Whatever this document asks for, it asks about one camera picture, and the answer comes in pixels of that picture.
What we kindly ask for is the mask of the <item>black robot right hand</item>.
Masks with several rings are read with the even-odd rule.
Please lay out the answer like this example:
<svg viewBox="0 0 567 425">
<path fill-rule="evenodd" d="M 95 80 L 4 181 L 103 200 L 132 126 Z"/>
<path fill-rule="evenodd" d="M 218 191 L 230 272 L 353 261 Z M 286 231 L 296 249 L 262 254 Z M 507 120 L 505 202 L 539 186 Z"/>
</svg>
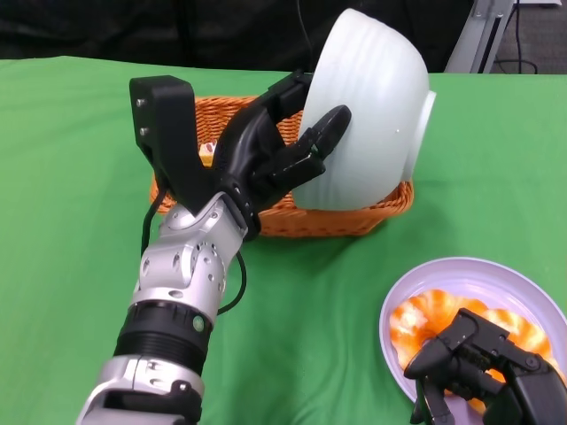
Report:
<svg viewBox="0 0 567 425">
<path fill-rule="evenodd" d="M 556 369 L 465 308 L 415 355 L 404 376 L 416 382 L 412 424 L 455 424 L 447 390 L 483 402 L 484 424 L 566 422 L 566 385 Z"/>
</svg>

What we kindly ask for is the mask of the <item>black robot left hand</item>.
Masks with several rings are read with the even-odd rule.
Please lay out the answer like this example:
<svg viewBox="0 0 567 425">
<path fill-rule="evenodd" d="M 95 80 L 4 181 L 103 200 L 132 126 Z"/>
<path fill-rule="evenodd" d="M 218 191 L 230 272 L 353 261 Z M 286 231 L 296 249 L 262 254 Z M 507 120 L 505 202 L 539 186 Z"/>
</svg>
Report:
<svg viewBox="0 0 567 425">
<path fill-rule="evenodd" d="M 245 219 L 246 242 L 260 231 L 259 213 L 291 190 L 325 172 L 324 160 L 346 132 L 352 113 L 338 105 L 287 145 L 277 124 L 303 110 L 312 76 L 296 71 L 239 110 L 216 144 L 217 189 L 230 196 Z"/>
</svg>

